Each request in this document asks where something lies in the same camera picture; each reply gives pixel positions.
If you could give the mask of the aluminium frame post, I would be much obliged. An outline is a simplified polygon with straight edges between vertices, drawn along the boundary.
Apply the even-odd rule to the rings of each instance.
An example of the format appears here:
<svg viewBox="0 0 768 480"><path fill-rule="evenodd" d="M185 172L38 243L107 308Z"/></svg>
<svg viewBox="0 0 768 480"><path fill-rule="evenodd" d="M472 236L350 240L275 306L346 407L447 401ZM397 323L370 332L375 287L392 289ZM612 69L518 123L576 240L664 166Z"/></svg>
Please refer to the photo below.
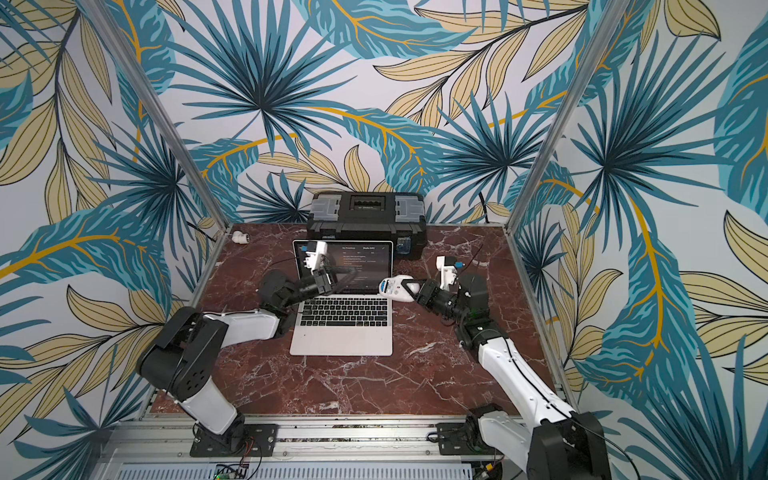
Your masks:
<svg viewBox="0 0 768 480"><path fill-rule="evenodd" d="M211 194L200 170L195 165L183 139L178 134L171 117L165 111L142 66L136 60L135 55L130 52L129 42L120 32L118 24L108 11L106 4L103 1L85 0L81 1L80 5L92 21L105 46L112 53L116 63L132 84L138 99L144 104L148 116L185 171L189 183L196 189L205 209L221 230L228 230L230 227L228 219Z"/></svg>
<svg viewBox="0 0 768 480"><path fill-rule="evenodd" d="M516 230L521 226L527 206L535 195L537 185L545 173L547 163L555 151L556 144L561 138L565 125L577 108L628 4L627 0L609 1L606 4L600 23L597 25L590 42L586 46L584 59L574 73L572 82L565 92L563 101L556 112L548 134L517 197L515 208L512 210L505 226L505 232L509 238L512 238Z"/></svg>

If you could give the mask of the white wireless mouse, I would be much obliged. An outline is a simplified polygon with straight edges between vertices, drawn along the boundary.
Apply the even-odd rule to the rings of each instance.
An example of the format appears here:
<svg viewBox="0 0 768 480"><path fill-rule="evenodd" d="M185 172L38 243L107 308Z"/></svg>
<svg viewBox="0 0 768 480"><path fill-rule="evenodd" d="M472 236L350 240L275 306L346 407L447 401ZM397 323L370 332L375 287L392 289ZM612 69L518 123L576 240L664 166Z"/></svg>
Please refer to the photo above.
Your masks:
<svg viewBox="0 0 768 480"><path fill-rule="evenodd" d="M409 302L406 299L405 291L418 292L420 289L421 283L418 280L409 275L397 275L383 279L379 284L378 294L396 302Z"/></svg>

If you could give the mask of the left aluminium frame post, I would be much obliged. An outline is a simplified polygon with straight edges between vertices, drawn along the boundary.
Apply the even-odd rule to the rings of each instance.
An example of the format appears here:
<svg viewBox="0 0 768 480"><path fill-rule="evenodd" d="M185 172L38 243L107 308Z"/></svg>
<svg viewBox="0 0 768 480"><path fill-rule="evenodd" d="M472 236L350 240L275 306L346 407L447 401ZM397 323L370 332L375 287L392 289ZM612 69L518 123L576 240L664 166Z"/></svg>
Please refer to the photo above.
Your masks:
<svg viewBox="0 0 768 480"><path fill-rule="evenodd" d="M129 42L120 32L118 24L108 11L106 4L103 1L85 0L81 1L80 5L92 21L105 46L112 53L116 63L132 84L138 99L144 104L148 116L185 171L189 183L196 189L205 209L221 230L228 230L230 227L228 219L211 194L200 170L195 165L183 139L178 134L171 117L165 111L142 66L136 60L135 55L130 52Z"/></svg>

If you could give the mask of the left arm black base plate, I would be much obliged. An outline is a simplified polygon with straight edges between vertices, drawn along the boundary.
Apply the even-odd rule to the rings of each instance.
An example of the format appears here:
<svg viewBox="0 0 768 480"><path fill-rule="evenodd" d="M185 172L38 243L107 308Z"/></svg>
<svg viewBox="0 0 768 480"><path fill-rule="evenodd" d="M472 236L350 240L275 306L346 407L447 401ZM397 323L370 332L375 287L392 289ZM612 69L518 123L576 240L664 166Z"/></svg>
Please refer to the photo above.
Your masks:
<svg viewBox="0 0 768 480"><path fill-rule="evenodd" d="M234 458L246 454L271 457L277 433L277 424L233 424L221 435L216 435L200 424L195 424L189 455L192 458Z"/></svg>

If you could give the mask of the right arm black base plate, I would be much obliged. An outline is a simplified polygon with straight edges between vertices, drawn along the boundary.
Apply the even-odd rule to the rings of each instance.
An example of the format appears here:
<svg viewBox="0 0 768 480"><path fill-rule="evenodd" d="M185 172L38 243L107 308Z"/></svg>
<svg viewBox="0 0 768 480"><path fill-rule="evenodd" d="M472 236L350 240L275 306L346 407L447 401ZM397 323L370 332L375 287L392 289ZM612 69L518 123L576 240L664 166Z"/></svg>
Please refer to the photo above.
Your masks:
<svg viewBox="0 0 768 480"><path fill-rule="evenodd" d="M438 423L432 438L444 456L475 455L482 452L466 423Z"/></svg>

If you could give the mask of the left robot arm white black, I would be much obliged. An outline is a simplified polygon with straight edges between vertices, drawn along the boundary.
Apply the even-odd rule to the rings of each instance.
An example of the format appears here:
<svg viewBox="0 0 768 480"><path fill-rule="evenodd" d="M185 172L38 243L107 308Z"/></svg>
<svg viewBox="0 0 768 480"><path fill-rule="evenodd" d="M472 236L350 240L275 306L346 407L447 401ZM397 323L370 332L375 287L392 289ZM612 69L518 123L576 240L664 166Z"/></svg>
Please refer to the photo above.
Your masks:
<svg viewBox="0 0 768 480"><path fill-rule="evenodd" d="M283 334L295 319L292 307L336 294L357 276L353 267L321 267L298 280L269 271L252 311L205 314L184 307L164 325L136 362L136 372L164 391L192 417L199 431L229 450L245 441L243 414L211 379L222 349Z"/></svg>

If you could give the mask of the aluminium front rail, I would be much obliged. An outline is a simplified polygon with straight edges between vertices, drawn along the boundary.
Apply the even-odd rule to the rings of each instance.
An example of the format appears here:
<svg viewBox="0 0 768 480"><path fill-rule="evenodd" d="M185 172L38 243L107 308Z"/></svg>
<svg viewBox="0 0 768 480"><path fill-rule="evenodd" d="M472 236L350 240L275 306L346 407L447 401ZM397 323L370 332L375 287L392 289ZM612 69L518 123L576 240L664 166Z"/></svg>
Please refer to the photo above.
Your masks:
<svg viewBox="0 0 768 480"><path fill-rule="evenodd" d="M523 479L516 445L475 451L461 415L246 418L256 444L232 456L194 437L192 421L150 418L117 427L93 479Z"/></svg>

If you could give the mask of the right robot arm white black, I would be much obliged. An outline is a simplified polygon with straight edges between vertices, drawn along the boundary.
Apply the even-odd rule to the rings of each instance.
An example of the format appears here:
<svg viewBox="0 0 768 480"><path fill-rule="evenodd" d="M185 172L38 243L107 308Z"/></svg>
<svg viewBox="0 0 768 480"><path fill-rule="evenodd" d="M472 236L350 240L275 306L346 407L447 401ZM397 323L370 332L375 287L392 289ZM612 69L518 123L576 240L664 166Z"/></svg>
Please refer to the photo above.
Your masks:
<svg viewBox="0 0 768 480"><path fill-rule="evenodd" d="M604 430L591 413L562 400L526 363L510 336L492 318L486 281L457 278L451 292L433 279L400 275L382 282L380 295L415 302L454 323L462 348L501 386L522 419L494 407L468 421L485 446L497 450L529 479L609 479Z"/></svg>

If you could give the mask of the right aluminium frame post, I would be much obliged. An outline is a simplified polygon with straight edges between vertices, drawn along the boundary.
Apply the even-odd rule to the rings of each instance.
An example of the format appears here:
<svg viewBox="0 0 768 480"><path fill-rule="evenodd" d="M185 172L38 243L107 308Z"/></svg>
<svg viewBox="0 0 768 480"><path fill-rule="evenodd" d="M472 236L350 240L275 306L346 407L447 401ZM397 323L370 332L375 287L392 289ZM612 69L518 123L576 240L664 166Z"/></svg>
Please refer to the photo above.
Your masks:
<svg viewBox="0 0 768 480"><path fill-rule="evenodd" d="M527 206L535 195L537 185L545 173L547 163L555 151L556 144L561 138L565 125L577 108L628 4L627 0L609 1L606 4L600 23L597 25L590 42L586 46L584 59L574 73L572 82L565 92L563 101L556 112L548 134L517 197L515 208L512 210L505 226L505 232L509 238L512 238L516 230L521 226Z"/></svg>

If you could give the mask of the small white plastic fitting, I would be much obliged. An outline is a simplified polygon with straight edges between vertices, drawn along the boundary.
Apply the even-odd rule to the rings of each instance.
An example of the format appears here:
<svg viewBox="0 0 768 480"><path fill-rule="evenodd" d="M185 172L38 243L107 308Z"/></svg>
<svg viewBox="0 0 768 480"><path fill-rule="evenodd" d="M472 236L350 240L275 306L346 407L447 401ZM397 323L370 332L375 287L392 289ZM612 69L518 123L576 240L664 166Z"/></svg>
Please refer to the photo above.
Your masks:
<svg viewBox="0 0 768 480"><path fill-rule="evenodd" d="M238 245L247 245L250 242L250 237L242 231L234 231L231 235L231 240Z"/></svg>

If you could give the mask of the silver laptop with black keyboard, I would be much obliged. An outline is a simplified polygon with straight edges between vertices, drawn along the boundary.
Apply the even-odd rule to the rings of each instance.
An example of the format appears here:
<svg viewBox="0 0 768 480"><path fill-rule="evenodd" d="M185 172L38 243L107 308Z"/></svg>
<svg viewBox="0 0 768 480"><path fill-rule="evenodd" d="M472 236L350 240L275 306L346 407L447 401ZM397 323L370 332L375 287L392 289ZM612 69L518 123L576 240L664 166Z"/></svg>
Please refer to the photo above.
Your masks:
<svg viewBox="0 0 768 480"><path fill-rule="evenodd" d="M300 277L301 248L293 242ZM357 278L341 293L318 296L299 304L290 346L294 356L390 356L393 353L392 302L378 294L381 281L393 273L390 241L318 240L328 244L331 268L356 268Z"/></svg>

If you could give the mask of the black and grey toolbox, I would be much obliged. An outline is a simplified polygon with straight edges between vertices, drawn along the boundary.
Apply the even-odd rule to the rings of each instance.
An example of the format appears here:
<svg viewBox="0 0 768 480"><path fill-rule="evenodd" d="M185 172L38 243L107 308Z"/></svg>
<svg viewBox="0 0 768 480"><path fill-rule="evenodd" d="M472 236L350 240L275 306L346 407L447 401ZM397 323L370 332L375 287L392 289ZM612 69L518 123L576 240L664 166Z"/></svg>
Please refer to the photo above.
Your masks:
<svg viewBox="0 0 768 480"><path fill-rule="evenodd" d="M427 245L424 197L321 191L310 204L306 231L310 240L390 241L395 257L417 260Z"/></svg>

